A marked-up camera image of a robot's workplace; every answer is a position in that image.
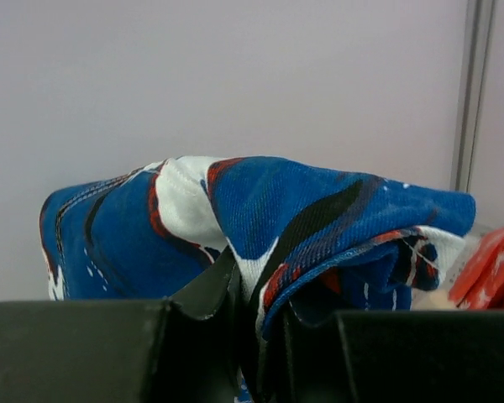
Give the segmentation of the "white plastic basket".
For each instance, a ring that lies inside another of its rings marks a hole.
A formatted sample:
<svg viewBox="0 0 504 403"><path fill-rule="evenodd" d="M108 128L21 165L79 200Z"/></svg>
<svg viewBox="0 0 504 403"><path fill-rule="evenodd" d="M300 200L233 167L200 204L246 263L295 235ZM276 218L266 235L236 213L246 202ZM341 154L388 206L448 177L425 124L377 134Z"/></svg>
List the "white plastic basket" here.
<svg viewBox="0 0 504 403"><path fill-rule="evenodd" d="M480 245L480 241L485 235L492 231L491 227L477 223L465 236L465 246L459 253L452 267L447 271L442 288L449 291L459 275L462 273L467 262Z"/></svg>

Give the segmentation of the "blue patterned trousers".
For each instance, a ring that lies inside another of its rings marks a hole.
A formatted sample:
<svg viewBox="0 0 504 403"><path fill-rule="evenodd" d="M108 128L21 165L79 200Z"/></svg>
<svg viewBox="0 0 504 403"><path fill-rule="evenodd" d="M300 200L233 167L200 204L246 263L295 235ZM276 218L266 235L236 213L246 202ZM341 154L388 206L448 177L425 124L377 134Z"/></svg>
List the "blue patterned trousers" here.
<svg viewBox="0 0 504 403"><path fill-rule="evenodd" d="M51 193L39 233L53 301L160 298L229 249L240 272L248 395L272 402L282 307L319 283L363 310L437 289L476 214L466 193L270 156L182 156Z"/></svg>

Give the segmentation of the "beige drawstring trousers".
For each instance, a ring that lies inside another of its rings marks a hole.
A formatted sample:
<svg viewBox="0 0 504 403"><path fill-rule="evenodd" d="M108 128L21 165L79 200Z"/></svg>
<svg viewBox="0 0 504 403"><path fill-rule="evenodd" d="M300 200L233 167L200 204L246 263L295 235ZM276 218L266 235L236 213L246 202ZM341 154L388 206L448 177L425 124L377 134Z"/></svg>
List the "beige drawstring trousers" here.
<svg viewBox="0 0 504 403"><path fill-rule="evenodd" d="M412 297L411 310L447 311L457 310L457 306L449 299L449 294L446 290L415 290Z"/></svg>

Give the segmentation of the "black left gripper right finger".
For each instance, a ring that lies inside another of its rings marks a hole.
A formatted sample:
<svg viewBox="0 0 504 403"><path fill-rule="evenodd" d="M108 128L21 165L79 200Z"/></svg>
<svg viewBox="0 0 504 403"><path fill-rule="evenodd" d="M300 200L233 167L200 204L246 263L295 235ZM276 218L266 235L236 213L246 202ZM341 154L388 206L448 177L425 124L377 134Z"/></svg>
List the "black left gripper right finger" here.
<svg viewBox="0 0 504 403"><path fill-rule="evenodd" d="M504 311L361 311L312 296L275 319L268 402L504 402Z"/></svg>

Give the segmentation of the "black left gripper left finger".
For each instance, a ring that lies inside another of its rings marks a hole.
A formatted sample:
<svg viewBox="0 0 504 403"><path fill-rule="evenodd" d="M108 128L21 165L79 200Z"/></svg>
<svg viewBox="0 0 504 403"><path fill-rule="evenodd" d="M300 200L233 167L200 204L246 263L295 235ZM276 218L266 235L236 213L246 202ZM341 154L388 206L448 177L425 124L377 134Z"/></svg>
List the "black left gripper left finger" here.
<svg viewBox="0 0 504 403"><path fill-rule="evenodd" d="M0 302L0 402L233 402L239 294L225 250L159 300Z"/></svg>

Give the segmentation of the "orange white patterned trousers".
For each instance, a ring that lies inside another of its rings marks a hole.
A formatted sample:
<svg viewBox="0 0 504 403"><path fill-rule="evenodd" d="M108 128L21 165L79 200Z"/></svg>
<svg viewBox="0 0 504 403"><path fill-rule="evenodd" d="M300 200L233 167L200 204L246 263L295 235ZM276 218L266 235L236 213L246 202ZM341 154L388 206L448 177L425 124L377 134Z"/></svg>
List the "orange white patterned trousers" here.
<svg viewBox="0 0 504 403"><path fill-rule="evenodd" d="M464 310L504 310L504 227L486 234L448 291Z"/></svg>

